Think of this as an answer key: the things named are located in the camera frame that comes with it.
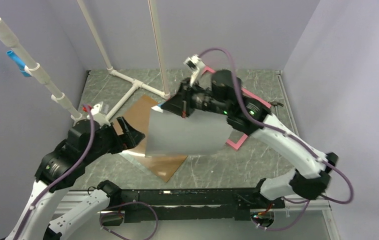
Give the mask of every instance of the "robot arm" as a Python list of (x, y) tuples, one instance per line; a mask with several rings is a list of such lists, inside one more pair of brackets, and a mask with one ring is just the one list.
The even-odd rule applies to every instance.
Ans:
[(71, 189), (76, 179), (85, 173), (85, 167), (104, 154), (116, 154), (135, 148), (145, 135), (130, 126), (123, 117), (118, 117), (123, 134), (117, 135), (114, 124), (106, 121), (100, 113), (101, 105), (91, 110), (94, 122), (92, 147), (77, 168), (57, 184), (33, 205), (51, 183), (59, 179), (77, 163), (90, 139), (90, 120), (80, 120), (69, 131), (67, 138), (61, 141), (53, 152), (42, 158), (36, 171), (36, 180), (30, 198), (13, 231), (6, 240), (65, 240), (93, 214), (108, 206), (121, 203), (121, 189), (110, 181), (103, 181), (84, 201), (75, 208), (51, 220), (62, 198)]
[[(314, 158), (299, 142), (289, 137), (290, 135), (294, 137), (295, 134), (286, 128), (269, 108), (256, 99), (243, 96), (245, 108), (255, 120), (272, 128), (282, 129), (285, 134), (270, 127), (258, 126), (248, 120), (237, 102), (229, 70), (215, 72), (211, 76), (211, 88), (204, 89), (197, 82), (192, 84), (192, 80), (192, 77), (182, 80), (176, 95), (162, 104), (161, 108), (183, 118), (191, 116), (196, 109), (227, 115), (227, 123), (235, 130), (268, 144), (295, 166), (295, 169), (282, 176), (261, 179), (256, 186), (261, 199), (268, 202), (282, 196), (298, 194), (313, 200), (325, 191), (331, 179), (329, 176), (331, 169)], [(241, 88), (239, 78), (238, 82), (238, 87)], [(335, 166), (337, 155), (332, 152), (325, 154), (305, 144), (320, 159)]]

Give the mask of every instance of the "blue pipe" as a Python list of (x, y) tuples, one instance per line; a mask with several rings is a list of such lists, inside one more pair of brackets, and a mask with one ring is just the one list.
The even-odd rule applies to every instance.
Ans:
[(9, 56), (11, 58), (11, 60), (13, 60), (17, 64), (18, 69), (20, 70), (21, 74), (23, 74), (23, 76), (31, 77), (31, 75), (29, 75), (29, 73), (25, 72), (26, 64), (16, 55), (16, 53), (14, 51), (12, 51), (12, 50), (7, 51), (7, 56)]

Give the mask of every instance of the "white pvc pipe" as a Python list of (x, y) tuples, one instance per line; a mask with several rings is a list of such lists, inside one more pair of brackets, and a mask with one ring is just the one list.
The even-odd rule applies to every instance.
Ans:
[(116, 76), (116, 77), (119, 77), (119, 78), (121, 78), (121, 79), (123, 79), (123, 80), (126, 80), (126, 81), (128, 81), (128, 82), (131, 82), (131, 83), (135, 83), (135, 81), (137, 81), (135, 78), (132, 78), (132, 77), (130, 77), (130, 76), (126, 76), (125, 74), (122, 74), (122, 73), (120, 73), (120, 72), (118, 72), (118, 71), (116, 71), (116, 70), (114, 70), (114, 69), (112, 69), (112, 70), (110, 70), (110, 71), (108, 71), (111, 75), (113, 75), (113, 76)]
[(131, 97), (131, 95), (138, 89), (138, 86), (132, 85), (132, 87), (127, 91), (127, 93), (120, 99), (116, 105), (107, 113), (106, 117), (110, 119), (116, 114), (116, 112), (122, 107), (122, 105)]
[(86, 20), (86, 23), (88, 24), (89, 29), (91, 30), (92, 36), (95, 39), (95, 42), (98, 46), (99, 51), (101, 52), (102, 58), (104, 59), (105, 65), (107, 66), (107, 70), (112, 70), (112, 63), (110, 62), (109, 56), (107, 56), (106, 49), (103, 46), (103, 43), (101, 42), (100, 35), (97, 32), (96, 26), (94, 25), (93, 20), (91, 19), (90, 13), (88, 12), (87, 6), (82, 0), (77, 0), (77, 4), (80, 7), (80, 10), (82, 11), (83, 17)]
[(149, 85), (147, 85), (145, 83), (142, 84), (141, 88), (143, 88), (143, 89), (145, 89), (147, 91), (150, 91), (150, 92), (152, 92), (152, 93), (154, 93), (156, 95), (159, 95), (160, 97), (162, 97), (164, 99), (168, 99), (169, 98), (169, 97), (166, 98), (166, 95), (165, 95), (165, 93), (163, 91), (160, 91), (157, 88), (149, 86)]
[(64, 93), (57, 88), (57, 86), (51, 81), (48, 73), (42, 68), (42, 66), (37, 63), (31, 55), (26, 51), (26, 49), (20, 44), (18, 37), (14, 32), (7, 26), (7, 24), (0, 17), (0, 40), (7, 47), (11, 48), (14, 53), (26, 64), (29, 72), (35, 79), (43, 84), (51, 93), (52, 99), (56, 99), (56, 103), (59, 103), (64, 109), (68, 110), (71, 114), (71, 118), (79, 120), (82, 114), (73, 107), (70, 100), (65, 97)]
[(154, 32), (154, 41), (155, 41), (155, 49), (157, 50), (157, 58), (158, 64), (160, 66), (160, 76), (161, 81), (163, 82), (164, 94), (162, 98), (168, 99), (171, 95), (169, 90), (169, 82), (168, 77), (166, 75), (166, 64), (165, 58), (163, 57), (163, 45), (162, 38), (160, 35), (160, 25), (159, 25), (159, 16), (157, 13), (156, 0), (148, 0), (148, 7), (151, 16), (152, 30)]

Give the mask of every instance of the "cable connector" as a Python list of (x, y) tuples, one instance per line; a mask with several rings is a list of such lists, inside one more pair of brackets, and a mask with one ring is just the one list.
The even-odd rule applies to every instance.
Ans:
[(192, 72), (191, 78), (189, 80), (189, 86), (192, 87), (193, 84), (196, 82), (197, 78), (199, 77), (199, 75), (202, 73), (202, 71), (206, 67), (206, 65), (204, 64), (202, 59), (199, 58), (197, 54), (191, 57), (188, 57), (183, 62), (183, 64), (188, 66), (189, 70), (191, 70)]

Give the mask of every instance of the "black base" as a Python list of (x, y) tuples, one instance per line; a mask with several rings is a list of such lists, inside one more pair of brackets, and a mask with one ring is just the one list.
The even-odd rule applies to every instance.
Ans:
[[(326, 154), (326, 159), (332, 166), (335, 167), (337, 165), (338, 156), (335, 153), (330, 152)], [(330, 172), (331, 168), (327, 166), (325, 171), (320, 171), (320, 177), (306, 179), (296, 170), (294, 178), (289, 182), (289, 185), (292, 187), (294, 193), (300, 197), (307, 200), (315, 200), (325, 192), (330, 184)]]
[[(121, 198), (124, 202), (135, 200), (149, 204), (159, 220), (234, 218), (249, 221), (251, 209), (266, 209), (270, 203), (273, 209), (285, 208), (280, 198), (265, 202), (254, 192), (255, 188), (122, 189)], [(143, 205), (132, 204), (122, 210), (125, 223), (155, 220)]]

